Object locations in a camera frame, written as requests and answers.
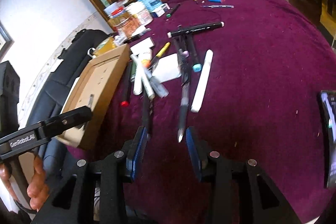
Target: black handheld device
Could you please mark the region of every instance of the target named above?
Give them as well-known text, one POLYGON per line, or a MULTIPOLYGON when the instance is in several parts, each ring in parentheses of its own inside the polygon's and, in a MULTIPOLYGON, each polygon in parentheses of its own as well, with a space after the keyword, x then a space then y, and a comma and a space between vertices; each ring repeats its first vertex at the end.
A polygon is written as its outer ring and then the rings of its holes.
POLYGON ((92 113, 84 106, 51 117, 18 130, 17 104, 20 77, 11 64, 0 63, 0 164, 5 163, 11 173, 9 179, 20 205, 29 213, 28 181, 19 162, 19 156, 43 145, 63 131, 88 122, 92 113))
POLYGON ((321 120, 325 146, 325 186, 336 186, 336 91, 322 90, 319 93, 321 120))

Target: finger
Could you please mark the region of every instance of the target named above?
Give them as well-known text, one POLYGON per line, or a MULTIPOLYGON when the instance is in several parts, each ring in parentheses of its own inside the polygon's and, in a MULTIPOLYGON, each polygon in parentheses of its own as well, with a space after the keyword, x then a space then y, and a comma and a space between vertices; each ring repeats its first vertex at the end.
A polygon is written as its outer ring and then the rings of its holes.
POLYGON ((6 166, 4 164, 0 165, 0 178, 2 181, 6 181, 9 180, 9 178, 11 177, 11 174, 8 171, 8 168, 6 168, 6 166))
POLYGON ((39 195, 30 200, 30 207, 33 210, 40 210, 40 208, 42 207, 42 205, 45 203, 45 201, 49 196, 48 193, 49 193, 49 187, 45 184, 39 195))
POLYGON ((11 186, 11 183, 9 182, 9 178, 11 177, 11 174, 8 171, 8 168, 5 167, 4 164, 0 165, 0 178, 3 182, 3 184, 5 185, 7 191, 9 192, 9 194, 15 199, 17 200, 17 196, 11 186))
POLYGON ((30 198, 36 198, 40 194, 44 186, 44 180, 44 174, 38 174, 37 172, 35 172, 31 179, 31 183, 27 188, 27 194, 30 198))
POLYGON ((45 174, 45 171, 43 170, 43 161, 38 155, 34 158, 34 169, 38 174, 45 174))

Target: white eraser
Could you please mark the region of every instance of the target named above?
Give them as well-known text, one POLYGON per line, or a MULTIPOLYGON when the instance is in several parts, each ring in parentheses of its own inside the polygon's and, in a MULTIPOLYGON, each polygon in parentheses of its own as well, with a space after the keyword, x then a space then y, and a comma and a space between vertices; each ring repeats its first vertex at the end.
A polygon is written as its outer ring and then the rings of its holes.
POLYGON ((181 76, 181 70, 179 68, 177 54, 171 54, 161 58, 157 63, 157 67, 153 71, 152 76, 154 76, 160 83, 179 78, 181 76))
POLYGON ((140 41, 139 43, 135 44, 131 47, 131 51, 133 54, 138 55, 146 51, 146 49, 151 48, 154 46, 153 40, 148 37, 145 40, 140 41))

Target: cardboard tray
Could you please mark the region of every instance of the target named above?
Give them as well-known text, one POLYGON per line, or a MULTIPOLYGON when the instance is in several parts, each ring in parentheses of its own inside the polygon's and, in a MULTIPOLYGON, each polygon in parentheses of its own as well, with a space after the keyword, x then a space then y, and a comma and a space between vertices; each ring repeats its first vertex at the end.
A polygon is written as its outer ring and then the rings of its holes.
POLYGON ((71 92, 63 112, 89 105, 92 120, 80 129, 71 128, 56 138, 73 147, 92 149, 110 101, 129 61, 128 44, 117 47, 94 59, 84 68, 71 92))

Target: jar lid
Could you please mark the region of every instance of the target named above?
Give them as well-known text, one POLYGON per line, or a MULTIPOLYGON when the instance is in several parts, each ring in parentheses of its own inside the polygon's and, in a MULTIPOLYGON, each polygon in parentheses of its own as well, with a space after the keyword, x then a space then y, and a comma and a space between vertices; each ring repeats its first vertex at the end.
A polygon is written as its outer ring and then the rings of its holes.
POLYGON ((117 10, 114 10, 112 13, 111 13, 111 16, 115 16, 116 14, 122 12, 124 10, 123 7, 119 7, 117 10))
POLYGON ((132 15, 139 13, 143 9, 146 9, 146 7, 140 1, 134 2, 131 5, 127 6, 127 11, 129 11, 132 15))

